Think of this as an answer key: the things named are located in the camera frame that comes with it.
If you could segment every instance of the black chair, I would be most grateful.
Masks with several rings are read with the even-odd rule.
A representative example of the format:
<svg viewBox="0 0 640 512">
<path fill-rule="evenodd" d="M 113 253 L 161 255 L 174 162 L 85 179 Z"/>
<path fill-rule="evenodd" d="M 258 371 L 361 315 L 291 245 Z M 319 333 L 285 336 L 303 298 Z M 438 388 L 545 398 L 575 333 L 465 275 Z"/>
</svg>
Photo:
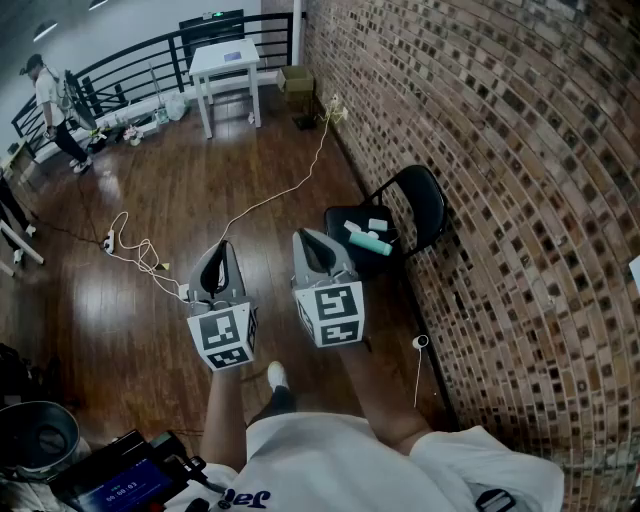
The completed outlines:
<svg viewBox="0 0 640 512">
<path fill-rule="evenodd" d="M 402 252 L 399 231 L 395 228 L 391 211 L 382 204 L 382 192 L 397 183 L 411 209 L 416 225 L 416 244 L 407 252 Z M 386 232 L 378 232 L 380 240 L 390 243 L 393 250 L 390 256 L 382 256 L 349 243 L 351 233 L 344 227 L 349 220 L 369 231 L 369 219 L 387 221 Z M 447 222 L 447 202 L 435 177 L 422 165 L 411 165 L 402 169 L 393 178 L 367 197 L 359 206 L 334 206 L 324 213 L 327 234 L 347 249 L 358 274 L 366 279 L 381 272 L 402 265 L 408 257 L 423 250 L 435 242 L 444 231 Z"/>
</svg>

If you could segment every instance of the cardboard box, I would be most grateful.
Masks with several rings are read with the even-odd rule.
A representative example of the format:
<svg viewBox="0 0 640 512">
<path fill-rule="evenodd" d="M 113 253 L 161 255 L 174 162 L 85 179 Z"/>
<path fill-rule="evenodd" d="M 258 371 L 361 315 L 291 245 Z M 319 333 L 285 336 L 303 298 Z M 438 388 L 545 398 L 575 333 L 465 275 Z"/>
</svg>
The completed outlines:
<svg viewBox="0 0 640 512">
<path fill-rule="evenodd" d="M 287 103 L 309 102 L 313 97 L 314 78 L 304 66 L 285 66 L 278 70 L 276 83 Z"/>
</svg>

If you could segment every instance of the plastic bag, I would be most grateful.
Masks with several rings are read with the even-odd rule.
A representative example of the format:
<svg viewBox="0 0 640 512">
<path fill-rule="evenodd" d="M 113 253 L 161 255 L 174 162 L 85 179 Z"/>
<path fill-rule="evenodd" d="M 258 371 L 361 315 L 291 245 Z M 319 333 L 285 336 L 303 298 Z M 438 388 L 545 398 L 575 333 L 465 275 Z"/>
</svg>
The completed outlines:
<svg viewBox="0 0 640 512">
<path fill-rule="evenodd" d="M 184 113 L 187 111 L 187 103 L 182 94 L 174 93 L 166 104 L 167 115 L 172 121 L 180 121 Z"/>
</svg>

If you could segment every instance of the brick wall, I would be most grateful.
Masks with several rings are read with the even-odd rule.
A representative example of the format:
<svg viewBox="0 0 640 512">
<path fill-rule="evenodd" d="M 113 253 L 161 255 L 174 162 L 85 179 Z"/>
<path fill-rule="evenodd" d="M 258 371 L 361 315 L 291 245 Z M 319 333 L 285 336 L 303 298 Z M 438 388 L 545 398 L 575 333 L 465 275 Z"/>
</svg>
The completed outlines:
<svg viewBox="0 0 640 512">
<path fill-rule="evenodd" d="M 463 427 L 626 510 L 640 457 L 640 26 L 585 0 L 310 0 L 305 60 L 370 190 L 430 167 L 451 229 L 410 263 Z M 390 205 L 401 226 L 407 210 Z M 454 292 L 460 295 L 461 314 Z"/>
</svg>

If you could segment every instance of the wire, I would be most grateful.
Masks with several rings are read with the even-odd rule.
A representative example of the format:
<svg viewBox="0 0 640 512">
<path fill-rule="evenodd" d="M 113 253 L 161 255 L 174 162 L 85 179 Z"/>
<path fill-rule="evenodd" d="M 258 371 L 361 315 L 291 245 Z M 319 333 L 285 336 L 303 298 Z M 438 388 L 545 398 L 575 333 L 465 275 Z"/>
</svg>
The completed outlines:
<svg viewBox="0 0 640 512">
<path fill-rule="evenodd" d="M 118 231 L 118 235 L 117 235 L 117 241 L 120 244 L 120 246 L 123 249 L 127 249 L 127 250 L 134 250 L 134 249 L 138 249 L 138 259 L 137 260 L 132 260 L 130 258 L 123 258 L 122 256 L 118 256 L 117 254 L 109 254 L 109 256 L 111 256 L 112 258 L 116 258 L 122 261 L 127 261 L 130 263 L 135 263 L 136 266 L 138 267 L 138 270 L 140 272 L 144 272 L 145 274 L 149 274 L 153 280 L 155 281 L 155 283 L 162 288 L 163 291 L 165 291 L 166 293 L 168 293 L 169 295 L 173 295 L 174 297 L 176 297 L 179 301 L 181 302 L 187 302 L 185 300 L 182 300 L 180 298 L 180 295 L 178 295 L 177 293 L 165 288 L 164 286 L 162 286 L 162 284 L 160 284 L 160 281 L 158 281 L 158 279 L 162 279 L 164 281 L 168 281 L 170 283 L 173 283 L 175 286 L 177 286 L 178 288 L 180 287 L 180 283 L 178 281 L 176 281 L 175 279 L 171 279 L 169 277 L 164 277 L 164 276 L 159 276 L 158 274 L 156 274 L 154 272 L 155 268 L 160 264 L 160 257 L 158 256 L 158 253 L 156 252 L 155 248 L 153 247 L 153 244 L 151 243 L 151 240 L 149 240 L 148 238 L 145 238 L 144 240 L 142 240 L 139 244 L 136 245 L 125 245 L 122 243 L 122 231 L 124 230 L 124 227 L 127 225 L 127 222 L 129 220 L 129 212 L 120 212 L 118 214 L 118 216 L 113 220 L 113 222 L 111 223 L 111 227 L 109 228 L 110 231 L 113 230 L 113 227 L 115 226 L 116 222 L 118 222 L 118 219 L 122 216 L 124 217 L 124 222 L 122 223 L 122 226 L 120 227 L 120 230 Z M 146 261 L 144 261 L 144 257 L 149 253 L 149 251 L 151 251 L 151 254 L 153 254 L 154 258 L 155 258 L 155 263 L 153 264 L 149 264 Z"/>
<path fill-rule="evenodd" d="M 309 178 L 311 178 L 311 176 L 313 175 L 313 167 L 316 165 L 316 162 L 318 161 L 318 155 L 320 154 L 320 151 L 322 150 L 322 146 L 324 144 L 324 139 L 327 137 L 327 133 L 329 132 L 329 121 L 331 120 L 331 116 L 334 115 L 335 112 L 333 110 L 330 110 L 326 117 L 323 118 L 323 121 L 326 121 L 326 125 L 324 128 L 324 133 L 322 134 L 322 139 L 320 139 L 320 147 L 318 148 L 318 151 L 316 151 L 316 156 L 313 159 L 313 162 L 311 163 L 311 166 L 309 167 L 309 174 L 307 174 L 307 176 L 300 182 L 298 183 L 295 187 L 291 187 L 283 192 L 280 192 L 279 194 L 276 194 L 275 196 L 271 196 L 269 199 L 265 199 L 264 201 L 254 204 L 253 206 L 247 208 L 244 212 L 242 212 L 240 215 L 238 215 L 237 217 L 234 217 L 233 219 L 231 219 L 229 221 L 229 223 L 227 224 L 227 227 L 225 228 L 225 230 L 222 232 L 222 235 L 220 236 L 220 239 L 216 242 L 216 245 L 218 245 L 220 242 L 222 242 L 222 240 L 224 239 L 225 235 L 227 234 L 227 231 L 229 231 L 229 228 L 231 227 L 231 224 L 233 224 L 235 221 L 241 219 L 242 217 L 244 217 L 247 213 L 249 213 L 252 210 L 255 210 L 256 208 L 267 204 L 270 201 L 273 201 L 274 199 L 277 199 L 280 196 L 283 196 L 285 194 L 288 194 L 289 192 L 293 192 L 294 190 L 298 190 Z M 342 119 L 342 115 L 340 115 L 338 117 L 338 119 L 335 120 L 335 122 L 337 123 L 338 121 L 340 121 L 340 119 Z"/>
<path fill-rule="evenodd" d="M 96 228 L 93 224 L 93 221 L 91 220 L 91 215 L 89 214 L 89 210 L 87 209 L 87 205 L 85 204 L 85 199 L 84 199 L 84 194 L 82 193 L 82 189 L 80 188 L 80 183 L 79 180 L 77 180 L 78 182 L 78 191 L 80 192 L 80 196 L 81 196 L 81 202 L 82 202 L 82 206 L 84 207 L 85 212 L 87 213 L 87 218 L 89 219 L 89 223 L 91 224 L 91 229 L 93 231 L 93 235 L 94 235 L 94 239 L 91 240 L 89 238 L 84 238 L 80 235 L 76 235 L 75 233 L 73 233 L 72 231 L 69 231 L 68 229 L 65 228 L 59 228 L 58 226 L 54 226 L 53 224 L 47 222 L 46 220 L 42 220 L 37 213 L 35 213 L 27 204 L 25 204 L 25 202 L 20 199 L 19 196 L 14 195 L 13 192 L 11 193 L 11 195 L 13 195 L 13 197 L 22 205 L 22 207 L 27 210 L 29 212 L 29 214 L 38 221 L 39 224 L 42 224 L 46 227 L 48 227 L 49 229 L 52 229 L 54 231 L 59 231 L 61 233 L 65 233 L 67 235 L 69 235 L 72 238 L 75 238 L 76 240 L 80 241 L 80 242 L 86 242 L 89 244 L 96 244 L 98 247 L 102 248 L 102 243 L 100 241 L 98 241 L 98 237 L 96 236 Z M 2 177 L 2 179 L 0 179 L 0 185 L 2 185 L 5 188 L 8 188 L 11 191 L 11 187 L 9 187 L 9 184 L 7 183 L 7 180 Z"/>
<path fill-rule="evenodd" d="M 309 167 L 309 173 L 307 174 L 307 176 L 300 182 L 298 183 L 295 187 L 291 187 L 283 192 L 280 192 L 274 196 L 271 196 L 268 199 L 265 199 L 264 201 L 254 204 L 253 206 L 247 208 L 244 212 L 242 212 L 240 215 L 234 217 L 233 219 L 231 219 L 229 221 L 229 223 L 227 224 L 226 228 L 224 229 L 224 231 L 222 232 L 222 235 L 220 236 L 219 240 L 216 242 L 216 244 L 213 247 L 218 246 L 222 240 L 224 239 L 224 237 L 226 236 L 227 232 L 229 231 L 229 228 L 231 227 L 231 225 L 241 219 L 242 217 L 244 217 L 247 213 L 249 213 L 250 211 L 255 210 L 256 208 L 259 208 L 262 205 L 267 204 L 270 201 L 273 201 L 274 199 L 277 199 L 278 197 L 281 197 L 285 194 L 288 194 L 289 192 L 293 192 L 294 190 L 298 190 L 309 178 L 311 178 L 311 176 L 313 175 L 313 168 L 316 165 L 316 162 L 318 161 L 318 156 L 320 155 L 320 151 L 322 150 L 322 147 L 324 145 L 324 140 L 327 137 L 327 134 L 329 133 L 329 122 L 332 119 L 332 116 L 336 115 L 337 112 L 335 111 L 337 108 L 337 105 L 334 106 L 333 108 L 330 108 L 329 111 L 327 112 L 326 116 L 321 118 L 325 123 L 325 129 L 324 129 L 324 133 L 322 134 L 322 138 L 320 139 L 320 147 L 318 147 L 318 150 L 316 151 L 315 154 L 315 158 L 313 159 L 313 162 L 311 163 L 311 166 Z M 334 119 L 334 122 L 337 123 L 338 121 L 340 121 L 342 119 L 342 114 L 338 115 L 336 119 Z M 113 220 L 113 222 L 111 223 L 111 227 L 110 230 L 113 230 L 113 227 L 115 226 L 115 224 L 118 222 L 118 219 L 121 216 L 125 216 L 125 220 L 122 224 L 122 226 L 120 227 L 120 230 L 118 231 L 118 236 L 117 236 L 117 241 L 118 243 L 122 246 L 123 249 L 127 249 L 127 250 L 134 250 L 134 249 L 138 249 L 138 259 L 137 260 L 132 260 L 130 258 L 123 258 L 121 256 L 118 256 L 116 254 L 109 254 L 109 256 L 113 257 L 113 258 L 117 258 L 119 260 L 122 261 L 127 261 L 130 263 L 135 263 L 135 265 L 138 267 L 138 270 L 140 270 L 140 272 L 144 272 L 145 274 L 149 274 L 153 280 L 155 281 L 155 283 L 166 293 L 168 293 L 169 295 L 173 295 L 174 297 L 176 297 L 180 302 L 184 302 L 185 304 L 188 304 L 189 301 L 188 300 L 183 300 L 177 293 L 175 293 L 172 290 L 169 290 L 168 288 L 165 288 L 164 286 L 162 286 L 162 284 L 160 284 L 160 282 L 158 281 L 159 279 L 162 279 L 164 281 L 168 281 L 170 283 L 173 283 L 175 286 L 177 286 L 178 288 L 180 287 L 180 283 L 178 283 L 178 281 L 176 281 L 175 279 L 170 279 L 168 277 L 164 277 L 164 276 L 159 276 L 158 274 L 156 274 L 154 272 L 155 268 L 160 264 L 160 258 L 158 257 L 158 253 L 156 252 L 156 250 L 154 249 L 153 245 L 151 244 L 151 241 L 148 238 L 145 238 L 144 240 L 142 240 L 139 244 L 136 245 L 131 245 L 131 246 L 127 246 L 124 245 L 122 243 L 122 239 L 121 239 L 121 235 L 122 235 L 122 231 L 124 230 L 124 227 L 127 224 L 127 221 L 129 220 L 129 212 L 124 211 L 124 212 L 120 212 L 118 214 L 118 216 Z M 144 257 L 151 251 L 151 254 L 154 256 L 155 258 L 155 263 L 154 264 L 149 264 L 146 261 L 144 261 Z"/>
<path fill-rule="evenodd" d="M 418 383 L 420 382 L 420 366 L 422 366 L 422 349 L 419 350 L 420 356 L 418 357 L 418 373 L 416 374 L 416 392 L 413 395 L 413 408 L 418 405 Z"/>
</svg>

